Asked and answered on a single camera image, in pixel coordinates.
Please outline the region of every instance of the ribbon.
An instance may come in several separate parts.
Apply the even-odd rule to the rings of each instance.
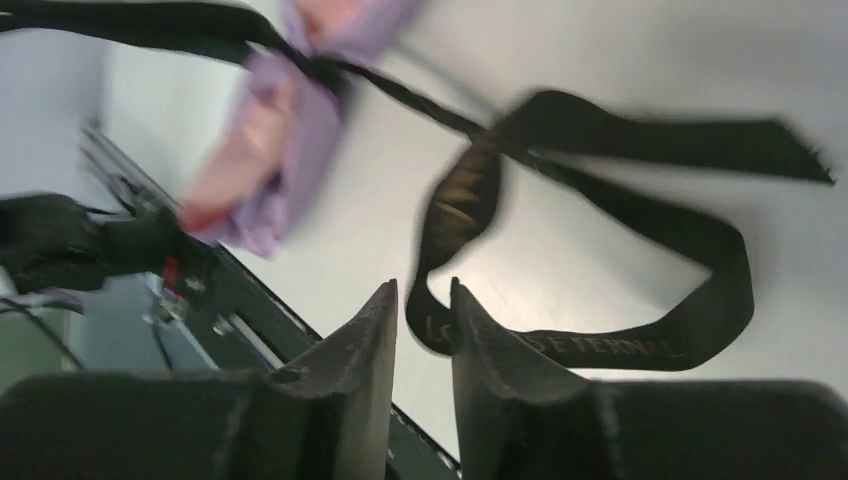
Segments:
[[[468,136],[471,145],[439,180],[427,202],[418,265],[406,305],[414,335],[443,355],[451,354],[451,310],[435,299],[427,278],[481,237],[496,219],[506,158],[573,188],[623,226],[712,271],[667,315],[648,325],[599,334],[513,332],[568,368],[675,371],[702,364],[733,342],[753,316],[750,267],[741,233],[726,221],[530,152],[618,157],[834,184],[818,152],[780,120],[638,119],[606,111],[566,92],[541,90],[491,128],[484,128],[349,59],[309,57],[283,40],[261,15],[238,7],[0,0],[0,11],[10,14],[0,17],[0,31],[54,28],[219,60],[246,60],[251,44],[259,44],[285,56],[311,84],[328,92],[338,86],[341,75],[353,74]]]

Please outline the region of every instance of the white table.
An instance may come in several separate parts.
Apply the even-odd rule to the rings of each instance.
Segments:
[[[276,2],[262,2],[255,6],[277,18]],[[630,111],[782,113],[827,147],[831,163],[848,165],[848,4],[626,3],[431,0],[380,67],[481,119],[535,85]],[[109,63],[107,134],[179,192],[219,131],[239,70],[121,46]],[[237,252],[322,335],[390,277],[405,294],[423,195],[465,143],[374,89],[359,95],[336,167],[302,227],[272,261]],[[612,160],[593,170],[735,222],[748,241],[757,311],[737,342],[695,370],[583,373],[803,378],[848,394],[848,185]],[[705,277],[570,191],[518,166],[508,173],[495,232],[432,282],[442,300],[456,275],[509,327],[600,331],[656,319]],[[401,328],[396,365],[395,402],[457,454],[449,361]]]

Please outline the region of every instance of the wire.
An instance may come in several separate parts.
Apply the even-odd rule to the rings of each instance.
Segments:
[[[47,325],[47,323],[44,322],[43,318],[32,313],[26,306],[21,305],[18,302],[9,300],[8,298],[0,298],[0,303],[3,303],[9,307],[6,312],[15,311],[25,316],[27,320],[30,321],[30,323],[35,325],[35,327],[38,328],[41,333],[44,334],[45,337],[47,337],[48,340],[50,340],[54,345],[56,345],[56,348],[62,351],[62,354],[64,354],[65,357],[70,360],[71,363],[74,364],[74,366],[77,367],[77,370],[86,370],[85,364],[82,363],[79,357],[74,355],[74,352],[72,352],[71,349],[68,348],[67,345],[65,345],[65,342],[63,342],[62,339],[59,338],[58,335],[56,335],[56,332],[54,332]]]
[[[162,356],[162,361],[168,370],[174,370],[174,362],[171,360],[171,355],[168,354],[168,349],[165,348],[165,342],[162,341],[162,326],[159,320],[151,319],[150,330],[153,333],[153,340],[156,342],[156,348],[159,349],[159,354]]]

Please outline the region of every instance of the metal frame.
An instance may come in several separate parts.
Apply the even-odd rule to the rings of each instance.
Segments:
[[[82,166],[102,181],[122,175],[152,194],[150,202],[174,208],[174,200],[100,130],[82,128]],[[184,319],[189,340],[221,369],[270,369],[318,343],[318,335],[224,248],[212,250],[214,267],[190,277],[203,299]],[[402,480],[455,480],[459,462],[392,405],[388,462]]]

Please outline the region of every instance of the tied fabric bundle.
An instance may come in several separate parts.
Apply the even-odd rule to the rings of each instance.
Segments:
[[[291,45],[369,66],[421,0],[284,0]],[[269,256],[304,214],[336,152],[344,86],[310,81],[279,52],[256,53],[234,120],[181,202],[184,228]]]
[[[188,223],[201,229],[218,217],[227,218],[223,226],[204,229],[202,236],[260,254],[269,252],[291,227],[292,218],[303,211],[335,149],[346,79],[365,79],[408,108],[468,137],[470,146],[428,197],[405,309],[412,333],[430,351],[443,355],[453,354],[452,318],[464,307],[442,305],[427,279],[495,221],[507,159],[579,192],[621,226],[712,271],[663,318],[647,325],[597,334],[513,332],[567,368],[676,371],[704,363],[730,345],[753,317],[750,266],[742,234],[725,220],[651,198],[577,169],[567,160],[533,152],[835,183],[818,150],[777,118],[638,118],[605,110],[568,92],[536,89],[486,128],[360,63],[373,61],[388,45],[415,3],[372,1],[352,4],[362,9],[332,10],[338,15],[327,17],[316,12],[330,10],[309,13],[289,5],[289,19],[297,19],[289,26],[295,46],[254,11],[202,2],[0,0],[0,12],[6,13],[0,16],[0,32],[51,28],[253,68],[231,135],[189,195],[184,215],[194,216]],[[346,5],[342,0],[327,2]],[[387,12],[392,15],[380,17]],[[381,33],[373,37],[374,32],[354,33],[362,30],[353,25]],[[255,45],[271,55],[258,55]],[[317,114],[316,105],[322,105]],[[274,159],[282,159],[282,167]],[[239,162],[246,166],[242,169]],[[227,182],[234,178],[228,175],[243,176],[230,185]],[[260,188],[244,199],[251,185]],[[212,198],[218,187],[226,192],[220,201]],[[227,213],[238,202],[242,203],[235,213]]]

